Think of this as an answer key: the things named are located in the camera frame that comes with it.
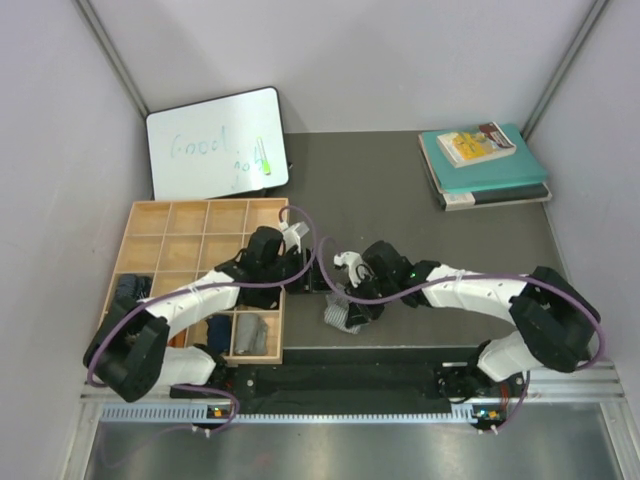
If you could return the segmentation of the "grey striped boxer shorts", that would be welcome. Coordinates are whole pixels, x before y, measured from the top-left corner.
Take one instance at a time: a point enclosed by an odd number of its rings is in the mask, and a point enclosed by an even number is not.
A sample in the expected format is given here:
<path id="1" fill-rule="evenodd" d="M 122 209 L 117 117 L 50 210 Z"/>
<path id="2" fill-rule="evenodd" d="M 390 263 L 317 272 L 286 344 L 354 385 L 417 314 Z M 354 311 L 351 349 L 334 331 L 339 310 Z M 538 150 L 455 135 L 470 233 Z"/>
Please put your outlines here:
<path id="1" fill-rule="evenodd" d="M 343 333 L 356 335 L 370 323 L 360 305 L 348 302 L 335 294 L 325 297 L 324 323 Z"/>

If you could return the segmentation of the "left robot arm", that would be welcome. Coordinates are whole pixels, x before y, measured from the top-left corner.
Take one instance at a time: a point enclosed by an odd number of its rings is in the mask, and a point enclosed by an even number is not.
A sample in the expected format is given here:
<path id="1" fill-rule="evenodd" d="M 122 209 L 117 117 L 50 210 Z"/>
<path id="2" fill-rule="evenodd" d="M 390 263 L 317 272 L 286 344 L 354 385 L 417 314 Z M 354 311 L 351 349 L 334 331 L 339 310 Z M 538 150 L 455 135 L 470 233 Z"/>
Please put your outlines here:
<path id="1" fill-rule="evenodd" d="M 115 298 L 83 357 L 87 381 L 135 402 L 156 386 L 192 385 L 205 396 L 226 387 L 218 351 L 176 348 L 178 333 L 238 306 L 274 310 L 284 288 L 299 282 L 315 257 L 302 255 L 307 222 L 259 227 L 235 257 L 168 294 L 136 300 Z"/>

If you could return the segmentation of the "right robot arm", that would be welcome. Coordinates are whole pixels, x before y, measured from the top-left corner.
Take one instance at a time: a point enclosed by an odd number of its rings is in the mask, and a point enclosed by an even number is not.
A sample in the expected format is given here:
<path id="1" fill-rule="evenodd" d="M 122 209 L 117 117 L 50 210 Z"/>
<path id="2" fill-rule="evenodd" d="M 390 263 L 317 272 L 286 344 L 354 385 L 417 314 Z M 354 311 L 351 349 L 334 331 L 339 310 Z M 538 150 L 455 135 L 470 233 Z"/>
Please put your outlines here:
<path id="1" fill-rule="evenodd" d="M 444 397 L 487 396 L 513 375 L 539 368 L 571 373 L 601 332 L 597 310 L 552 268 L 492 276 L 434 260 L 412 263 L 385 241 L 362 254 L 337 254 L 333 263 L 349 278 L 348 325 L 379 318 L 388 298 L 396 296 L 411 308 L 464 310 L 513 327 L 503 338 L 482 342 L 465 366 L 438 374 Z"/>

